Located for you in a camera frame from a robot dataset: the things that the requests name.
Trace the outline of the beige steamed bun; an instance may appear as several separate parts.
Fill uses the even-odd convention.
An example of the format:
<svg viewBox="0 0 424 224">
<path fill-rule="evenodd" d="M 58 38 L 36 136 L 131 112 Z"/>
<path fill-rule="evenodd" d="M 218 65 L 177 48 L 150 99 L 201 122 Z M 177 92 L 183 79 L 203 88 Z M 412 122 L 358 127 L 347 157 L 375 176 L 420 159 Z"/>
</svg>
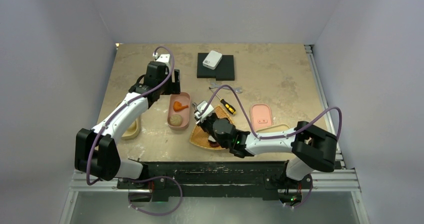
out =
<svg viewBox="0 0 424 224">
<path fill-rule="evenodd" d="M 183 117 L 180 114 L 173 114 L 169 117 L 168 123 L 173 127 L 179 127 L 183 123 Z"/>
</svg>

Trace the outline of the orange fried chicken piece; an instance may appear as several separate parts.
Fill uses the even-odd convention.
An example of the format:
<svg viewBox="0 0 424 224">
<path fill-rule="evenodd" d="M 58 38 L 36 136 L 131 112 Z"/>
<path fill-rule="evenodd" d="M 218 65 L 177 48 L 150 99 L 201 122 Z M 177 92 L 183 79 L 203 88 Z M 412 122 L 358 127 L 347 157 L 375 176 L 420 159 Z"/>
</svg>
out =
<svg viewBox="0 0 424 224">
<path fill-rule="evenodd" d="M 173 110 L 175 111 L 175 112 L 181 112 L 182 110 L 185 110 L 185 109 L 187 109 L 189 106 L 187 105 L 187 104 L 182 104 L 181 102 L 179 102 L 179 101 L 175 101 L 174 103 L 173 103 L 173 106 L 172 106 L 172 108 L 173 108 Z"/>
</svg>

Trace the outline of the pink lunch box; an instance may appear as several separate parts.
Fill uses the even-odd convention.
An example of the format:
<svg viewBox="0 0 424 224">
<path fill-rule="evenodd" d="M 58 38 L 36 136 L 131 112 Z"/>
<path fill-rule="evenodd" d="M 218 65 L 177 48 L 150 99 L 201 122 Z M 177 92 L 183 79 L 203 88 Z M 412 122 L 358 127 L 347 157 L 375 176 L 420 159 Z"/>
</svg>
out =
<svg viewBox="0 0 424 224">
<path fill-rule="evenodd" d="M 191 97 L 187 92 L 180 94 L 171 94 L 169 98 L 167 124 L 170 129 L 182 131 L 188 128 L 190 122 Z M 174 115 L 180 115 L 182 122 L 179 125 L 173 125 L 171 119 Z"/>
</svg>

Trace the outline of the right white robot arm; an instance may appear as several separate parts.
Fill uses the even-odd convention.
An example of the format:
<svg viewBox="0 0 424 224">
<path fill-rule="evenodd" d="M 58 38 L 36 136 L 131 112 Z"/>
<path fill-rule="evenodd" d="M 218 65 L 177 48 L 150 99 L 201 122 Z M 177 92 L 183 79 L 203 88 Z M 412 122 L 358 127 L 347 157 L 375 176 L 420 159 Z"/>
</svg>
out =
<svg viewBox="0 0 424 224">
<path fill-rule="evenodd" d="M 281 132 L 255 133 L 242 131 L 227 118 L 219 118 L 215 111 L 195 111 L 196 125 L 210 135 L 220 147 L 238 158 L 265 153 L 292 153 L 280 180 L 288 188 L 294 187 L 312 171 L 331 173 L 335 170 L 338 136 L 318 127 L 315 122 L 299 121 L 297 126 Z"/>
</svg>

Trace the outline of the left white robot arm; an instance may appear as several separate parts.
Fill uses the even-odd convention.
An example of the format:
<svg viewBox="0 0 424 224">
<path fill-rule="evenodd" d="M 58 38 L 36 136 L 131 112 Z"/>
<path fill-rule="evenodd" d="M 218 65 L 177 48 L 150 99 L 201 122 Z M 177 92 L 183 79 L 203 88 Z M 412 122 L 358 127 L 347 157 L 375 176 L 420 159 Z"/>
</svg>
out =
<svg viewBox="0 0 424 224">
<path fill-rule="evenodd" d="M 76 134 L 74 167 L 100 180 L 126 178 L 138 189 L 146 187 L 149 175 L 143 164 L 122 159 L 117 149 L 125 131 L 162 95 L 181 92 L 180 71 L 163 62 L 151 61 L 146 73 L 133 84 L 123 101 L 103 121 Z"/>
</svg>

